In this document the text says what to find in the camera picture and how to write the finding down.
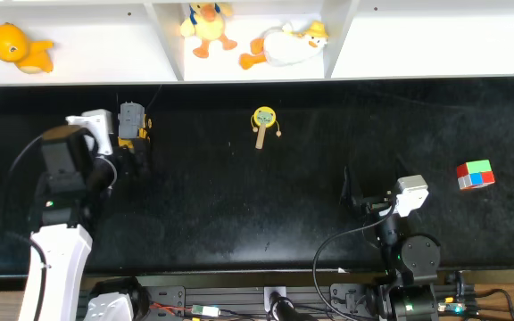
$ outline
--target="white plush duck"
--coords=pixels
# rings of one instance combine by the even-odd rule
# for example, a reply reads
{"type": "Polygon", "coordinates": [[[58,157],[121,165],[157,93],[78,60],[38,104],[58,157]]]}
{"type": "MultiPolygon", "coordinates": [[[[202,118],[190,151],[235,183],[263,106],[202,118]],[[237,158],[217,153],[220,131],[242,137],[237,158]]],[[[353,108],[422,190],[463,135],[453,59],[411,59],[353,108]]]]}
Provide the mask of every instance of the white plush duck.
{"type": "Polygon", "coordinates": [[[328,35],[320,21],[314,21],[302,34],[294,33],[290,23],[282,29],[274,28],[265,32],[263,37],[251,42],[253,55],[244,53],[239,64],[245,70],[254,64],[268,62],[273,66],[287,66],[303,62],[324,49],[328,35]]]}

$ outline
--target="yellow hat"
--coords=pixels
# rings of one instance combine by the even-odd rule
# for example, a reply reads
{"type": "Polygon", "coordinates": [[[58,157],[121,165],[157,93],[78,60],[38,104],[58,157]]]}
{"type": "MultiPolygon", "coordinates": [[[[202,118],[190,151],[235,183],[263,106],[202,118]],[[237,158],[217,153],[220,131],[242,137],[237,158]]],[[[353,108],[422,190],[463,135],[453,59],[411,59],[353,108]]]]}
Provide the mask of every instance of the yellow hat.
{"type": "Polygon", "coordinates": [[[304,34],[313,37],[328,37],[325,31],[325,25],[320,21],[313,21],[311,27],[304,31],[304,34]]]}

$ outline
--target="yellow plush toy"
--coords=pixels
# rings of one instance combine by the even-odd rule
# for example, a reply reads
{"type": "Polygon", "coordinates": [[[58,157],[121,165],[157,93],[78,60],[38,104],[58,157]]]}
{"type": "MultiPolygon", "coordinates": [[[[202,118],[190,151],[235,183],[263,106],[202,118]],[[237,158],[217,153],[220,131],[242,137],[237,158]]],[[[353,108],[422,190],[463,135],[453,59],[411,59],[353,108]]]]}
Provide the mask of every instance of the yellow plush toy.
{"type": "Polygon", "coordinates": [[[14,62],[25,73],[53,71],[53,63],[46,52],[51,48],[53,42],[31,41],[21,29],[11,23],[0,26],[0,59],[14,62]]]}
{"type": "Polygon", "coordinates": [[[233,10],[229,4],[222,3],[191,3],[189,5],[190,15],[180,28],[184,37],[193,35],[202,39],[202,45],[194,50],[194,54],[200,58],[210,56],[210,42],[219,40],[224,50],[231,50],[237,47],[237,42],[225,36],[225,21],[221,14],[229,17],[233,10]]]}

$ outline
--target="duck beak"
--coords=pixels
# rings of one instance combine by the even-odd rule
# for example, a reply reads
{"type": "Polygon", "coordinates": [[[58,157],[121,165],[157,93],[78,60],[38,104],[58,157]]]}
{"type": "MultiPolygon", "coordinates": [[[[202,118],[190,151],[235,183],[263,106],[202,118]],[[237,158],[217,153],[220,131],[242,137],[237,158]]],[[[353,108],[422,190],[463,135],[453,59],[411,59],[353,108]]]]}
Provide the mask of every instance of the duck beak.
{"type": "Polygon", "coordinates": [[[215,15],[217,14],[215,12],[215,6],[211,4],[206,4],[201,11],[202,17],[208,21],[212,22],[215,20],[215,15]]]}

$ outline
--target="black tabletop surface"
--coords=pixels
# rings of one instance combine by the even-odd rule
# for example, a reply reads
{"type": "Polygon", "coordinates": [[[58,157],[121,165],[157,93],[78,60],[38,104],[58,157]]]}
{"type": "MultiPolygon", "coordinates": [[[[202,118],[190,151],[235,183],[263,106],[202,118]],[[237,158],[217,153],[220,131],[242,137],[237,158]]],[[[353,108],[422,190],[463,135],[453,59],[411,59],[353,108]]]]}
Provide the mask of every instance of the black tabletop surface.
{"type": "MultiPolygon", "coordinates": [[[[148,104],[158,86],[0,88],[0,204],[5,172],[32,138],[64,117],[148,104]]],[[[514,78],[163,86],[154,102],[150,179],[121,181],[97,219],[90,274],[306,269],[324,239],[361,226],[340,204],[344,166],[366,195],[394,184],[394,160],[430,195],[408,220],[441,243],[442,268],[514,268],[514,78]],[[271,106],[255,150],[253,111],[271,106]],[[456,167],[488,159],[494,185],[460,191],[456,167]]],[[[39,152],[21,162],[0,213],[0,275],[27,271],[39,152]]],[[[373,270],[362,235],[323,252],[322,268],[373,270]]]]}

